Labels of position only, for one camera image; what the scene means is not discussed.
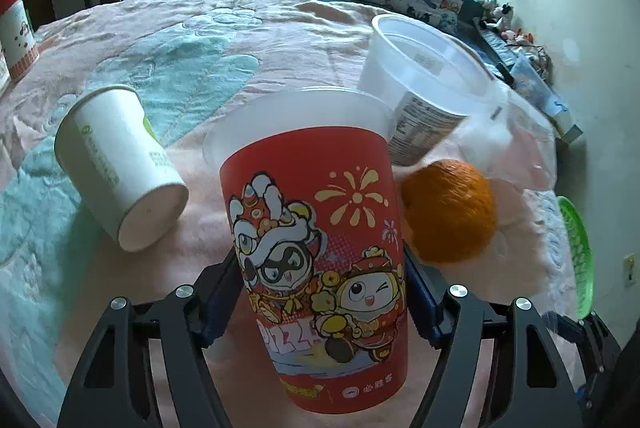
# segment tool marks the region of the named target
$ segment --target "metal bolt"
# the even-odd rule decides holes
[[[178,298],[188,298],[192,294],[193,294],[193,287],[191,287],[190,285],[180,285],[180,287],[178,287],[175,290],[175,295]]]
[[[114,298],[113,300],[111,300],[111,308],[114,311],[119,311],[120,309],[122,309],[125,305],[127,304],[127,299],[126,298]]]
[[[463,285],[452,285],[449,287],[449,292],[458,298],[464,298],[468,294],[466,287]]]
[[[523,311],[528,311],[531,308],[531,302],[526,298],[518,298],[516,300],[516,307]]]

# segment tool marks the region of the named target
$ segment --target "bedspread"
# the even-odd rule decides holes
[[[42,27],[40,60],[0,99],[0,366],[30,413],[53,426],[65,383],[115,296],[164,297],[221,261],[232,245],[217,173],[201,146],[217,119],[288,87],[354,87],[371,19],[384,11],[313,0],[128,0]],[[191,190],[175,228],[137,254],[101,230],[53,155],[60,120],[78,96],[105,84],[136,88],[156,135]],[[551,191],[494,186],[510,255],[489,250],[444,267],[451,283],[484,299],[535,296],[539,309],[575,311],[566,233]],[[406,384],[370,410],[342,416],[292,405],[278,383],[247,297],[206,350],[229,417],[254,426],[407,426],[438,353],[410,323]],[[159,344],[152,369],[165,427],[177,426]],[[572,353],[563,351],[565,361]],[[477,423],[491,343],[483,342],[465,423]],[[252,379],[234,379],[238,374]]]

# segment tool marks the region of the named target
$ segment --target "orange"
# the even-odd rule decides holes
[[[482,173],[463,161],[443,159],[401,183],[402,236],[424,261],[458,262],[475,257],[495,232],[494,195]]]

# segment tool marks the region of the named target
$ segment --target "winking cartoon character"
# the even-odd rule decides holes
[[[230,199],[229,218],[254,311],[278,324],[309,309],[318,289],[313,262],[326,244],[313,209],[300,201],[285,204],[271,177],[257,173],[241,198]]]
[[[386,360],[404,313],[402,264],[394,267],[388,254],[373,246],[343,279],[331,270],[321,281],[311,308],[316,330],[327,338],[326,353],[339,363],[351,361],[358,350],[366,350],[373,361]]]

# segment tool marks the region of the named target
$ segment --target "green plastic basket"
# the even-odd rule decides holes
[[[593,258],[589,237],[580,214],[571,201],[565,197],[558,197],[558,205],[566,226],[571,260],[574,263],[578,319],[583,319],[591,312],[593,300]]]

